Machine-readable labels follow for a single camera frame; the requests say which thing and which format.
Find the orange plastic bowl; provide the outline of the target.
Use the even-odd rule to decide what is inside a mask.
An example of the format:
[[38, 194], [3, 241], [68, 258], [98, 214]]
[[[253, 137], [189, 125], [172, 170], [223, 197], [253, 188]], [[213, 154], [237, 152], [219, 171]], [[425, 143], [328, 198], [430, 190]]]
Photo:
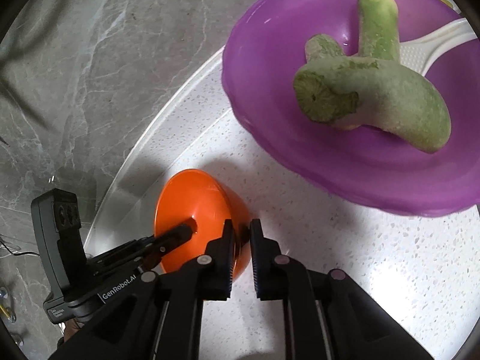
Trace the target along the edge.
[[230, 219], [235, 235], [233, 278], [245, 271], [251, 259], [247, 226], [251, 215], [244, 201], [232, 189], [199, 169], [176, 173], [163, 187], [154, 214], [154, 235], [159, 237], [179, 224], [193, 229], [190, 241], [168, 253], [161, 267], [174, 272], [203, 254], [208, 242], [221, 237], [224, 221]]

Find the purple plastic bowl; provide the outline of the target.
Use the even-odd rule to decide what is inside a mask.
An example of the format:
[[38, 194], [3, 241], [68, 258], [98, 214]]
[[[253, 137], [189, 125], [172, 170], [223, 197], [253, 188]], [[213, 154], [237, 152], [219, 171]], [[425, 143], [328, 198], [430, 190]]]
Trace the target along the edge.
[[281, 165], [353, 203], [443, 216], [479, 203], [479, 39], [428, 69], [398, 59], [460, 16], [439, 0], [259, 0], [222, 84]]

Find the white rice paddle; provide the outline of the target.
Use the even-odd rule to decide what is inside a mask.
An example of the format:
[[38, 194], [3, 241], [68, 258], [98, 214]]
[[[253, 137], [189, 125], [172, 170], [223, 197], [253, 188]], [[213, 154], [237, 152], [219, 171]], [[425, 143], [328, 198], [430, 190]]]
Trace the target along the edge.
[[400, 64], [423, 77], [448, 51], [477, 39], [466, 18], [454, 21], [423, 37], [400, 43]]

